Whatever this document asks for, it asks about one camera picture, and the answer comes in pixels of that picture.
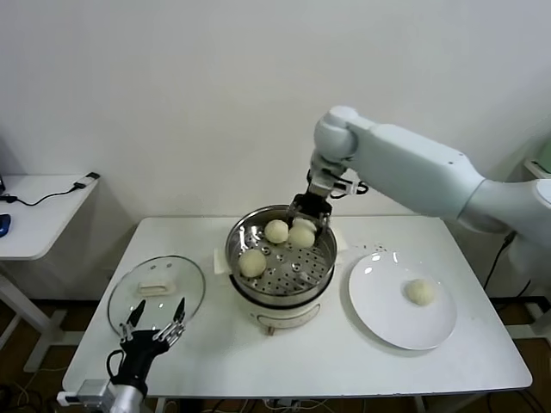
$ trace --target white plate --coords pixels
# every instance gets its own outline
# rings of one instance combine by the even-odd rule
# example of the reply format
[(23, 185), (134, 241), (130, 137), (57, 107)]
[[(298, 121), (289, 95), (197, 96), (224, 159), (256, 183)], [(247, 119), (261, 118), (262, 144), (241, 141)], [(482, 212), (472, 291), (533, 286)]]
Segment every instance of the white plate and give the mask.
[[(166, 283), (173, 287), (167, 295), (142, 297), (139, 285), (142, 282)], [(205, 295), (205, 280), (201, 269), (183, 256), (159, 256), (142, 262), (125, 274), (111, 293), (108, 319), (113, 330), (121, 334), (130, 312), (145, 300), (145, 309), (136, 330), (162, 329), (172, 321), (182, 297), (185, 301), (184, 323), (197, 312)]]
[[(436, 289), (427, 306), (413, 304), (404, 291), (419, 278), (432, 281)], [(408, 262), (396, 252), (376, 252), (360, 260), (352, 269), (349, 293), (363, 323), (395, 346), (435, 348), (454, 330), (457, 309), (449, 292), (420, 262)]]

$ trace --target glass lid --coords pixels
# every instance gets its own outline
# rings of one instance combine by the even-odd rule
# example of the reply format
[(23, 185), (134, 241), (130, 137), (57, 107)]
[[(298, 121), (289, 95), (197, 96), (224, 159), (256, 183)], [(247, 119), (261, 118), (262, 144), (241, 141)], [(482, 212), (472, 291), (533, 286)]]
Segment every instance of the glass lid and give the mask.
[(183, 256), (159, 256), (142, 262), (121, 278), (109, 298), (109, 323), (121, 336), (121, 325), (144, 300), (145, 308), (135, 329), (162, 329), (185, 299), (186, 324), (204, 296), (205, 277), (197, 264)]

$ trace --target white table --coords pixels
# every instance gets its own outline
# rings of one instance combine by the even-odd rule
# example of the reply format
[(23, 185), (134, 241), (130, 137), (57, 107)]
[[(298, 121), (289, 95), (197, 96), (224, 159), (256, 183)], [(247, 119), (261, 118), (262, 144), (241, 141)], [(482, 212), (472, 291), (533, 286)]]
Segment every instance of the white table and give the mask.
[[(237, 219), (149, 218), (135, 232), (63, 380), (77, 391), (105, 379), (118, 337), (107, 320), (108, 297), (137, 264), (183, 255), (205, 273), (204, 302), (182, 339), (158, 357), (147, 384), (152, 397), (341, 398), (516, 389), (532, 382), (528, 368), (445, 225), (424, 217), (334, 218), (349, 248), (341, 253), (320, 314), (296, 330), (264, 332), (237, 306), (227, 277), (214, 273)], [(453, 292), (453, 335), (439, 348), (393, 348), (359, 322), (346, 299), (350, 267), (377, 244), (417, 254)]]
[[(35, 202), (44, 195), (65, 192), (82, 177), (5, 176), (4, 181), (7, 194), (16, 195), (26, 202)], [(32, 261), (43, 257), (96, 184), (97, 181), (70, 194), (52, 197), (37, 206), (0, 202), (0, 213), (11, 215), (9, 232), (0, 238), (0, 261)], [(21, 317), (40, 332), (40, 339), (23, 368), (25, 372), (38, 370), (50, 346), (78, 345), (80, 342), (82, 332), (63, 332), (59, 328), (66, 311), (56, 311), (52, 317), (48, 317), (2, 274), (0, 299), (16, 313), (0, 336), (0, 348), (6, 343)]]

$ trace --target white dough ball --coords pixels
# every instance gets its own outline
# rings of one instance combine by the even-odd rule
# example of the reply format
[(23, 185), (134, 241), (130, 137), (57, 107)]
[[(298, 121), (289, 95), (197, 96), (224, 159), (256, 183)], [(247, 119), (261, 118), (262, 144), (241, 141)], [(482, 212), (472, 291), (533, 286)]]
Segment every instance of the white dough ball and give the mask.
[(310, 248), (316, 241), (316, 235), (305, 225), (293, 226), (289, 230), (289, 242), (299, 248)]
[(304, 225), (313, 233), (316, 233), (316, 231), (318, 230), (318, 228), (316, 228), (316, 225), (310, 219), (304, 219), (304, 218), (293, 219), (293, 226), (299, 226), (299, 225)]
[(434, 301), (436, 291), (430, 281), (413, 280), (406, 286), (406, 295), (414, 304), (429, 305)]
[(241, 274), (247, 278), (258, 277), (266, 269), (266, 258), (258, 250), (247, 250), (239, 258)]
[(266, 225), (264, 234), (271, 243), (284, 243), (289, 238), (289, 227), (286, 222), (274, 219)]

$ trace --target computer mouse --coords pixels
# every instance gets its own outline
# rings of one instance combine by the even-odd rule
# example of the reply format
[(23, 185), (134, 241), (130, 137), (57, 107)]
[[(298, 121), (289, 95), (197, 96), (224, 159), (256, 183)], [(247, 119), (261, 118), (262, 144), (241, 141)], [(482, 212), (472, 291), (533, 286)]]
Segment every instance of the computer mouse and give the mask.
[(11, 215), (8, 213), (0, 214), (0, 238), (6, 235), (11, 224)]

